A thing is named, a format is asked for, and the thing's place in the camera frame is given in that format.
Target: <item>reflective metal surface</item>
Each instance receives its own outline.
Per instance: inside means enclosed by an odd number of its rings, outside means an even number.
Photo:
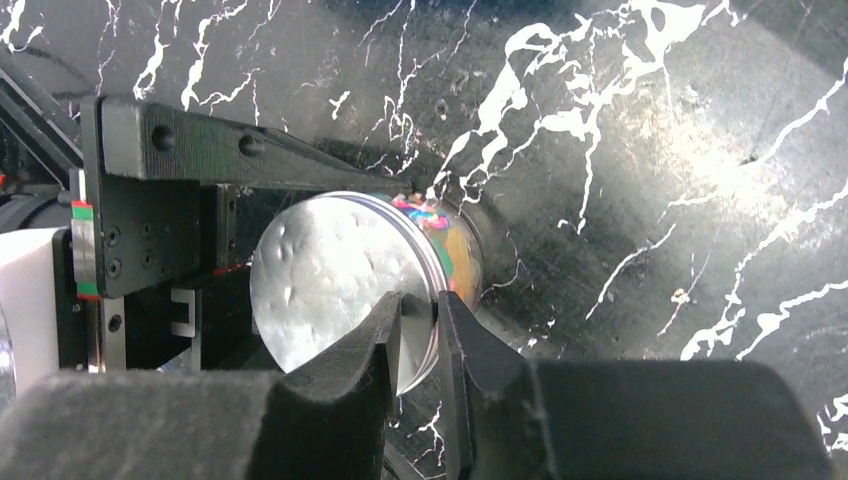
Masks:
[[[15,399],[15,355],[12,338],[6,327],[3,305],[0,304],[0,412]]]
[[[438,259],[414,248],[427,245],[423,234],[398,223],[407,219],[390,205],[338,195],[301,202],[265,230],[250,277],[257,328],[290,372],[350,332],[383,294],[404,292],[398,393],[405,393],[435,364],[431,305],[444,274]]]

